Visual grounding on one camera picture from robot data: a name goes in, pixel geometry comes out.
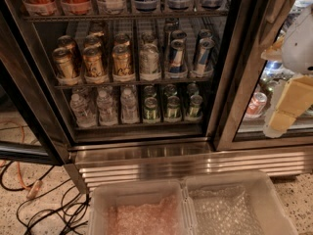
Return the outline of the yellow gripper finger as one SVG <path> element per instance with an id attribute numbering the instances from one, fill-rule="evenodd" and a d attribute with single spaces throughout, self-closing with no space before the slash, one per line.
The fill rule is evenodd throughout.
<path id="1" fill-rule="evenodd" d="M 270 47 L 261 53 L 261 58 L 266 61 L 278 61 L 282 60 L 282 47 L 284 38 L 280 37 Z"/>
<path id="2" fill-rule="evenodd" d="M 313 104 L 313 76 L 294 75 L 275 87 L 270 108 L 265 114 L 263 133 L 278 138 Z"/>

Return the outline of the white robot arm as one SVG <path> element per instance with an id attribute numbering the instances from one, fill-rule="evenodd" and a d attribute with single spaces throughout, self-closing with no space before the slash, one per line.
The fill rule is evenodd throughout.
<path id="1" fill-rule="evenodd" d="M 265 114 L 263 133 L 278 138 L 313 105 L 313 5 L 302 10 L 285 36 L 264 50 L 261 58 L 280 61 L 294 72 L 292 78 L 275 87 Z"/>

